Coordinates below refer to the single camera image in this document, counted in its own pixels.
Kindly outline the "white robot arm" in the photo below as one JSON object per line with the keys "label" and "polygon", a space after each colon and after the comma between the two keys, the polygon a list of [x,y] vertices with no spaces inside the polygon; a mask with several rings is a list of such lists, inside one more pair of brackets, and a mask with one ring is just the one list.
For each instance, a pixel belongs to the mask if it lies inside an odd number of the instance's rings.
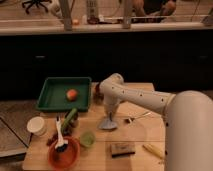
{"label": "white robot arm", "polygon": [[118,73],[100,83],[100,92],[107,114],[124,100],[164,117],[164,171],[213,171],[213,100],[207,95],[130,88]]}

